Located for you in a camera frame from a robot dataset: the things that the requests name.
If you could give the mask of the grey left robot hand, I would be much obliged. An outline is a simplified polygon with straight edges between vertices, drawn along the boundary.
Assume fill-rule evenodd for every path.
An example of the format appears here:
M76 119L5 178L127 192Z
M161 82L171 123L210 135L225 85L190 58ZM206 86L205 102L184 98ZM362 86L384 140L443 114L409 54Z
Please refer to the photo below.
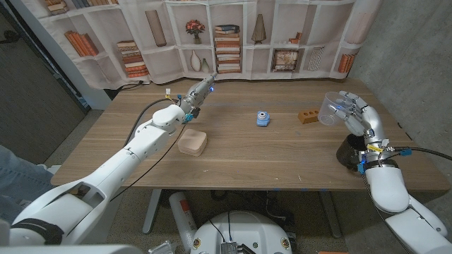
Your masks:
M213 72L201 82L193 85L181 100L179 107L185 113L184 123L197 118L204 99L214 91L213 86L217 74L217 72Z

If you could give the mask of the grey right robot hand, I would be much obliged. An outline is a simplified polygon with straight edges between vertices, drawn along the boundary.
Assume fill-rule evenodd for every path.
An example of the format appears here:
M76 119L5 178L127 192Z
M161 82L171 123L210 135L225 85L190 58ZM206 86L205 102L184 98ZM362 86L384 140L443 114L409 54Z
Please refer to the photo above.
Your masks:
M383 124L375 108L369 106L360 96L351 92L340 91L340 99L328 109L345 122L351 134L364 137L365 145L383 149L389 144L384 133Z

